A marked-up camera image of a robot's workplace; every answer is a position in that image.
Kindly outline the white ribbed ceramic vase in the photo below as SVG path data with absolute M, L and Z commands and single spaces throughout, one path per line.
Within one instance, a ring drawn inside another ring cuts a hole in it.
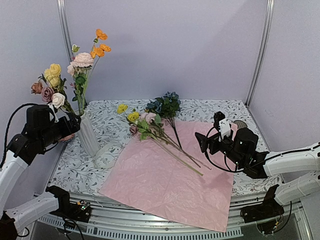
M 97 140 L 89 115 L 84 111 L 80 116 L 80 119 L 80 130 L 76 134 L 85 152 L 93 157 L 100 150 L 100 144 Z

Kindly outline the mauve and white rose stem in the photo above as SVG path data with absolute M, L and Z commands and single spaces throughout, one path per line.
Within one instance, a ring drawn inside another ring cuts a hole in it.
M 34 82 L 30 89 L 32 94 L 40 95 L 43 102 L 52 105 L 56 110 L 61 110 L 68 114 L 75 114 L 63 90 L 57 90 L 48 85 L 44 86 L 40 80 Z

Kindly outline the pink wrapping paper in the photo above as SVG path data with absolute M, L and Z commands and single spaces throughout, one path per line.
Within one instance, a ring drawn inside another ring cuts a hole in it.
M 183 150 L 203 162 L 203 176 L 178 162 L 151 139 L 125 145 L 99 193 L 127 206 L 181 224 L 225 232 L 234 184 L 233 168 L 220 152 L 206 158 L 195 133 L 214 135 L 212 123 L 176 124 Z

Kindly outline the blue hydrangea flower stem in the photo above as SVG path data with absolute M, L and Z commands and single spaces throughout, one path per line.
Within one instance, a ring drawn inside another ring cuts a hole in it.
M 167 121 L 174 131 L 179 147 L 182 149 L 175 123 L 175 117 L 177 113 L 181 111 L 180 104 L 179 95 L 175 91 L 168 91 L 165 95 L 156 97 L 154 100 L 150 101 L 146 105 L 145 111 L 158 114 L 162 119 Z

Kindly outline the artificial flower bouquet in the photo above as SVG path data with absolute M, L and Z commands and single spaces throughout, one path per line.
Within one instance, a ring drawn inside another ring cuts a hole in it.
M 187 153 L 166 133 L 163 118 L 157 111 L 146 108 L 140 113 L 134 108 L 130 113 L 127 113 L 128 108 L 128 105 L 120 104 L 116 112 L 125 116 L 133 136 L 137 135 L 140 141 L 151 139 L 179 163 L 201 177 L 204 175 L 199 171 L 199 168 L 202 166 L 207 168 L 208 166 Z

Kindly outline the pale yellow rose stem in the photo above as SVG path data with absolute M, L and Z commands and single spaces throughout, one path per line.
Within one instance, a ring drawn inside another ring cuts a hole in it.
M 61 66 L 57 63 L 52 63 L 49 68 L 44 71 L 44 80 L 46 84 L 53 88 L 55 92 L 62 92 L 67 89 L 65 83 L 66 78 L 61 77 Z

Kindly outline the cream printed ribbon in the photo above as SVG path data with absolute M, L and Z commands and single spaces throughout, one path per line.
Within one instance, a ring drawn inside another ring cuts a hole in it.
M 108 169 L 115 165 L 124 146 L 120 143 L 109 142 L 102 147 L 93 159 L 93 165 L 97 169 Z

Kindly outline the pink peony flower stem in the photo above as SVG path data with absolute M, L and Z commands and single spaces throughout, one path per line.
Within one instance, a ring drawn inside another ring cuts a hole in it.
M 86 91 L 95 66 L 95 45 L 94 43 L 90 52 L 80 52 L 76 54 L 67 67 L 67 72 L 73 78 L 73 83 L 70 84 L 74 93 L 72 101 L 77 102 L 79 116 L 85 113 L 87 105 Z

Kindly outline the orange poppy flower stem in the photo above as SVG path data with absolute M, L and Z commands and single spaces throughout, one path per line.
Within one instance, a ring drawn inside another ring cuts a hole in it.
M 83 89 L 83 93 L 84 93 L 83 107 L 84 108 L 86 108 L 88 105 L 87 100 L 86 100 L 86 92 L 87 92 L 93 71 L 94 71 L 99 59 L 103 58 L 105 56 L 105 53 L 111 51 L 111 48 L 108 45 L 106 45 L 104 43 L 100 43 L 101 41 L 106 41 L 107 39 L 108 39 L 108 35 L 106 33 L 104 33 L 101 29 L 98 28 L 95 30 L 95 38 L 93 40 L 93 45 L 90 50 L 90 56 L 93 59 L 93 64 L 89 68 L 89 70 L 86 74 L 87 80 L 86 80 L 86 83 L 84 84 L 84 89 Z

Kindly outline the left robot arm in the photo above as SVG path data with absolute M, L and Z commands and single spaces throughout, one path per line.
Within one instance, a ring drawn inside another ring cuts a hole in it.
M 17 180 L 48 146 L 80 130 L 81 118 L 74 113 L 58 118 L 52 104 L 26 103 L 26 123 L 21 133 L 4 141 L 0 162 L 0 238 L 15 240 L 31 223 L 48 213 L 71 218 L 74 205 L 60 187 L 47 188 L 38 197 L 12 209 L 5 204 Z

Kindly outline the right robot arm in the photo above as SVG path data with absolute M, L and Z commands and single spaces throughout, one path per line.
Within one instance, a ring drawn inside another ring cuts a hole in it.
M 241 128 L 230 136 L 220 132 L 214 135 L 195 133 L 200 150 L 205 156 L 222 153 L 252 179 L 305 171 L 306 174 L 287 183 L 271 187 L 271 198 L 259 206 L 262 218 L 269 218 L 290 201 L 320 190 L 320 144 L 318 142 L 300 149 L 283 152 L 258 152 L 259 137 L 248 128 Z

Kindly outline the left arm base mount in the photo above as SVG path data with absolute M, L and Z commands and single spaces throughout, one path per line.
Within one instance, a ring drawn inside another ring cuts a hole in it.
M 58 186 L 47 187 L 45 191 L 53 194 L 58 200 L 58 208 L 50 214 L 83 223 L 89 222 L 92 213 L 89 202 L 80 200 L 77 203 L 71 203 L 69 192 Z

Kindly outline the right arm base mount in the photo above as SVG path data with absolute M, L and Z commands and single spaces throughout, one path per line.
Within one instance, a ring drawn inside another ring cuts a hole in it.
M 269 188 L 262 203 L 241 208 L 240 216 L 245 223 L 256 222 L 282 215 L 285 211 L 282 205 L 276 202 L 275 193 L 279 184 Z

